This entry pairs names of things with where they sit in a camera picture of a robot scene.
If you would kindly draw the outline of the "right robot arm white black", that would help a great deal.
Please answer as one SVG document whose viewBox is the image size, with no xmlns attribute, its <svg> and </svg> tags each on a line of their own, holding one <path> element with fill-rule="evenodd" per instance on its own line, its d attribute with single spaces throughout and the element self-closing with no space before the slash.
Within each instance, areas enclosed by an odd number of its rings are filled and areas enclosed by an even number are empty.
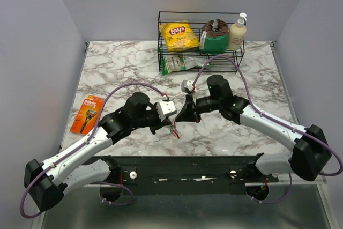
<svg viewBox="0 0 343 229">
<path fill-rule="evenodd" d="M 275 173 L 294 173 L 306 181 L 314 181 L 319 176 L 332 156 L 326 149 L 327 140 L 320 127 L 306 128 L 253 108 L 248 99 L 233 95 L 228 80 L 222 75 L 212 75 L 206 82 L 210 95 L 196 98 L 193 82 L 182 81 L 185 104 L 176 122 L 198 123 L 202 113 L 217 110 L 226 120 L 253 128 L 288 149 L 285 153 L 258 154 L 246 170 L 251 181 Z"/>
</svg>

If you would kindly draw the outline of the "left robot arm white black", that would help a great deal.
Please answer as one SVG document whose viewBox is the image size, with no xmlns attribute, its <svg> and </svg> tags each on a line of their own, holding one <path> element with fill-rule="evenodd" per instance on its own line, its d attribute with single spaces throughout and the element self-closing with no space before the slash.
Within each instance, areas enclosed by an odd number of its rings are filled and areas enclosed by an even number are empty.
<svg viewBox="0 0 343 229">
<path fill-rule="evenodd" d="M 30 196 L 40 212 L 45 212 L 58 204 L 69 190 L 103 180 L 114 183 L 119 176 L 116 167 L 103 160 L 90 166 L 84 163 L 136 129 L 150 128 L 154 134 L 169 125 L 169 117 L 176 112 L 174 103 L 166 96 L 152 104 L 146 94 L 135 92 L 123 107 L 105 115 L 93 131 L 69 148 L 42 162 L 35 159 L 28 162 L 21 201 Z"/>
</svg>

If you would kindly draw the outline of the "key with red tag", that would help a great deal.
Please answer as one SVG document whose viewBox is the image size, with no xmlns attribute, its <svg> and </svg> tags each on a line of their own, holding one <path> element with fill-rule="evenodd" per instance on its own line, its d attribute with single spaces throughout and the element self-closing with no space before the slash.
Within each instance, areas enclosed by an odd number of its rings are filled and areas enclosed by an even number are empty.
<svg viewBox="0 0 343 229">
<path fill-rule="evenodd" d="M 180 139 L 180 136 L 179 136 L 179 134 L 176 131 L 173 131 L 173 134 L 174 134 L 175 137 L 177 137 L 177 139 Z"/>
</svg>

